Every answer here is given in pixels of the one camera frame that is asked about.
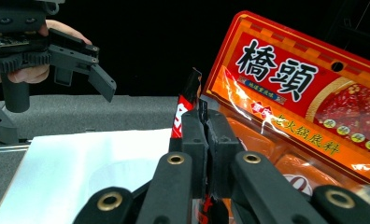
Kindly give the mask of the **large orange packet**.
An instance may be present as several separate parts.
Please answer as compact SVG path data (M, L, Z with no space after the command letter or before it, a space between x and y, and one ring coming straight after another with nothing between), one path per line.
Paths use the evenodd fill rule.
M305 196L335 185L370 205L370 61L241 11L204 95Z

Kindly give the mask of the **red and black packet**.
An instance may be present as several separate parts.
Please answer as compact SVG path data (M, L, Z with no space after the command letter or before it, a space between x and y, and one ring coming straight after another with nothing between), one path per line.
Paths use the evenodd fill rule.
M182 115L195 109L201 93L202 73L192 68L184 88L178 95L176 113L173 119L170 151L179 151L182 140ZM224 202L215 200L208 194L192 200L192 224L228 224L229 212Z

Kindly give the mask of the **white table mat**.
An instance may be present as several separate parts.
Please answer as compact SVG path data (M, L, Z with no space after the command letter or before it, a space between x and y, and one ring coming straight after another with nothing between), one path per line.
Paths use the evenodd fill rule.
M171 131L38 136L0 202L0 224L72 224L97 191L133 192L153 177Z

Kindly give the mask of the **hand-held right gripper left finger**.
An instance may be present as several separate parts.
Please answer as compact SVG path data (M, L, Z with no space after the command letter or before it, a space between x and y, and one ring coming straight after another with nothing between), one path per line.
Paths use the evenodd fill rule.
M183 152L192 158L192 197L202 199L206 193L208 149L205 128L199 119L197 109L184 113L181 121L182 136L170 138L169 151Z

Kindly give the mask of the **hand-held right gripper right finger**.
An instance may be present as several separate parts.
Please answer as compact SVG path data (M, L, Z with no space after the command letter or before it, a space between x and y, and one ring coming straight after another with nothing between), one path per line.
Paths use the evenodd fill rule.
M231 164L243 148L221 112L209 110L206 126L210 153L209 189L215 198L230 198L234 180Z

